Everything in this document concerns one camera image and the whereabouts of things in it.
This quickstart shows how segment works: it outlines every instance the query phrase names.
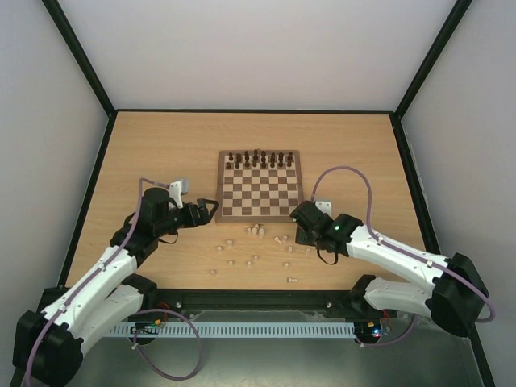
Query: metal floor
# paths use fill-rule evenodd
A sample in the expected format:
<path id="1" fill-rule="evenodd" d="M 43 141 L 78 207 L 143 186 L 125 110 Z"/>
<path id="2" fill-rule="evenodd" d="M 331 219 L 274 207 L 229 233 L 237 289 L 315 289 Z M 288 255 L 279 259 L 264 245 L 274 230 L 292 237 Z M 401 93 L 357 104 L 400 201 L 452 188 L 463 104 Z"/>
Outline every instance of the metal floor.
<path id="1" fill-rule="evenodd" d="M 394 334 L 405 323 L 394 323 Z M 69 384 L 83 386 L 351 387 L 482 386 L 469 341 L 422 323 L 404 341 L 360 348 L 351 339 L 205 339 L 201 372 L 168 381 L 131 350 L 127 339 L 102 339 Z M 158 339 L 145 351 L 156 366 L 185 375 L 197 361 L 195 339 Z"/>

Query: white wall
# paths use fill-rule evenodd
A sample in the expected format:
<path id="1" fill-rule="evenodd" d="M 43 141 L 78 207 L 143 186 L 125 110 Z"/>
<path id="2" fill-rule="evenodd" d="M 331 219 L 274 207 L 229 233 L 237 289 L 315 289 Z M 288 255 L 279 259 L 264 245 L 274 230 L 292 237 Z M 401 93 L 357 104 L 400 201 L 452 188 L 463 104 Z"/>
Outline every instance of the white wall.
<path id="1" fill-rule="evenodd" d="M 446 254 L 471 257 L 497 307 L 479 324 L 499 386 L 516 384 L 516 2 L 473 2 L 404 119 Z"/>
<path id="2" fill-rule="evenodd" d="M 455 0 L 61 0 L 117 108 L 393 110 Z"/>
<path id="3" fill-rule="evenodd" d="M 39 0 L 0 12 L 0 385 L 15 324 L 55 286 L 106 116 Z"/>

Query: wooden table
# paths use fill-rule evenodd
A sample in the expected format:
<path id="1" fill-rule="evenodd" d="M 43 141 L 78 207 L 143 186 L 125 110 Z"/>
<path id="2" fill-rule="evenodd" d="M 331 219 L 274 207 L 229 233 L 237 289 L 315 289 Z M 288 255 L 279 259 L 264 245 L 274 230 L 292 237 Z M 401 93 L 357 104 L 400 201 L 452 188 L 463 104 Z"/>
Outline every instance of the wooden table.
<path id="1" fill-rule="evenodd" d="M 373 226 L 423 249 L 388 115 L 120 112 L 67 286 L 98 260 L 134 211 L 140 177 L 163 182 L 186 177 L 190 184 L 185 200 L 215 198 L 218 151 L 239 148 L 299 150 L 305 198 L 323 170 L 335 165 L 358 168 L 371 181 Z M 367 191 L 353 173 L 327 175 L 318 198 L 332 201 L 334 216 L 348 213 L 365 219 Z M 160 288 L 173 289 L 350 289 L 366 273 L 397 279 L 362 260 L 341 257 L 339 264 L 329 266 L 313 249 L 305 254 L 304 247 L 293 243 L 293 223 L 266 224 L 264 239 L 248 236 L 247 226 L 212 222 L 181 230 L 177 244 L 161 244 L 138 273 Z M 278 244 L 276 235 L 288 235 L 288 243 Z M 226 247 L 228 239 L 234 247 L 217 253 L 216 247 Z M 288 246 L 294 246 L 292 253 Z M 288 277 L 298 280 L 287 283 Z"/>

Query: chessboard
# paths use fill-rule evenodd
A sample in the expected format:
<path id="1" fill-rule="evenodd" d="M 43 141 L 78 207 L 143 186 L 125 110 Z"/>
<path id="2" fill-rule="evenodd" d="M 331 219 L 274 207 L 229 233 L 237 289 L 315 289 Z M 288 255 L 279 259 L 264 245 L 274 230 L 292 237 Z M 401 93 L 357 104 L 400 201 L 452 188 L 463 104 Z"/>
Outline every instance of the chessboard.
<path id="1" fill-rule="evenodd" d="M 299 151 L 220 151 L 217 223 L 288 223 L 303 201 Z"/>

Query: robotic arm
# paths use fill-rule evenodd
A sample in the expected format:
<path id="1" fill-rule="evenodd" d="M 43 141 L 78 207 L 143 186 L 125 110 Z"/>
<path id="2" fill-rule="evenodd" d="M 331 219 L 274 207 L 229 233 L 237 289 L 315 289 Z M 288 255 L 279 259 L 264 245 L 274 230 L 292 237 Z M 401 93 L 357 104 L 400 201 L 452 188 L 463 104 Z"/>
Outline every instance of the robotic arm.
<path id="1" fill-rule="evenodd" d="M 27 368 L 36 338 L 57 315 L 41 340 L 31 374 L 52 386 L 66 385 L 86 353 L 113 325 L 142 308 L 154 307 L 156 284 L 134 272 L 157 249 L 162 236 L 208 224 L 218 209 L 218 202 L 208 199 L 183 203 L 181 196 L 187 190 L 186 180 L 174 181 L 169 191 L 147 189 L 139 217 L 126 218 L 110 246 L 75 286 L 40 313 L 28 311 L 22 316 L 16 327 L 14 366 Z M 131 220 L 136 225 L 130 239 L 109 260 L 130 232 Z"/>
<path id="2" fill-rule="evenodd" d="M 457 253 L 447 258 L 421 252 L 368 229 L 350 215 L 341 214 L 333 220 L 313 202 L 303 202 L 290 217 L 298 225 L 298 234 L 303 234 L 296 240 L 314 245 L 318 254 L 334 253 L 335 263 L 338 254 L 366 260 L 409 282 L 362 276 L 352 289 L 352 304 L 358 311 L 403 310 L 432 318 L 453 335 L 469 335 L 484 302 L 456 278 L 464 278 L 485 297 L 489 293 L 467 256 Z"/>

